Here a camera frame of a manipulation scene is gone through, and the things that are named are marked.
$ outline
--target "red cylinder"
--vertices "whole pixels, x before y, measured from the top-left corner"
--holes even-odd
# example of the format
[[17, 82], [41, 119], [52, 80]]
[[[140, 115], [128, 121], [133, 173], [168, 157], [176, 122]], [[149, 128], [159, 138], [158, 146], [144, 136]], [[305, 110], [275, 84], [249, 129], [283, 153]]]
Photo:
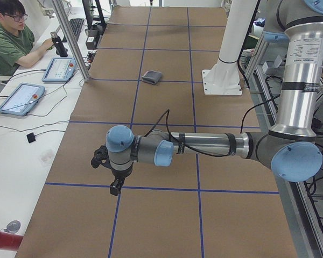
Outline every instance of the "red cylinder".
[[0, 249], [17, 251], [22, 239], [22, 235], [14, 235], [0, 231]]

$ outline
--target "keyboard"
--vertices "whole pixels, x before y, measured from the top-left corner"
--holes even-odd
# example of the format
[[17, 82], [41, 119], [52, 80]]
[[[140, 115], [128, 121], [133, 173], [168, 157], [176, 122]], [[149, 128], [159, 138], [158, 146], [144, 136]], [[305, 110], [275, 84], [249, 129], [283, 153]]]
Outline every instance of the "keyboard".
[[[73, 30], [75, 39], [78, 41], [79, 36], [80, 36], [81, 29], [82, 29], [82, 25], [84, 24], [84, 19], [82, 19], [82, 18], [70, 19], [69, 20], [69, 23], [70, 23], [71, 28]], [[65, 36], [62, 39], [62, 42], [67, 42], [67, 39], [66, 39]]]

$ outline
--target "green t-shirt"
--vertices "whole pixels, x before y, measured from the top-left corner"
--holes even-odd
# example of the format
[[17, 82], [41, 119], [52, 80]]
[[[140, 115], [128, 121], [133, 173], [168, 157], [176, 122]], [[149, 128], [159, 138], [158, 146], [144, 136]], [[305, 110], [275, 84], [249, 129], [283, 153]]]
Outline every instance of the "green t-shirt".
[[0, 24], [0, 75], [13, 75], [19, 67], [16, 61], [30, 52], [33, 42], [34, 35], [27, 25], [16, 37]]

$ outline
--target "folded cloth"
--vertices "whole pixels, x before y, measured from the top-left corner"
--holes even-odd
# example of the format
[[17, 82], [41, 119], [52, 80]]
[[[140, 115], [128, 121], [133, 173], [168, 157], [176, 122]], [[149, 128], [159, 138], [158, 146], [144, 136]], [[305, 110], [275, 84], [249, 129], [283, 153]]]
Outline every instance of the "folded cloth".
[[143, 82], [146, 82], [146, 83], [150, 83], [150, 84], [153, 84], [155, 85], [159, 80], [160, 78], [162, 77], [162, 73], [159, 72], [159, 71], [147, 71], [142, 77], [142, 81]]

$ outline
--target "blue joint cap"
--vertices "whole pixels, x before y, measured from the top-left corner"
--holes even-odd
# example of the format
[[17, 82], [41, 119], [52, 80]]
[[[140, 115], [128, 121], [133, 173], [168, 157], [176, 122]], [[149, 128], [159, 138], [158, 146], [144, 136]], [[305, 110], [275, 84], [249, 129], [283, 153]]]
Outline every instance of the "blue joint cap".
[[323, 15], [323, 0], [304, 0], [313, 11]]
[[318, 172], [322, 161], [322, 154], [315, 144], [294, 142], [274, 155], [271, 170], [287, 181], [302, 182]]
[[130, 147], [133, 140], [131, 129], [125, 125], [116, 125], [107, 132], [106, 147], [110, 152], [122, 152]]
[[155, 165], [168, 167], [172, 161], [173, 143], [170, 141], [162, 140], [155, 152]]
[[288, 42], [289, 38], [285, 33], [263, 31], [266, 42]]

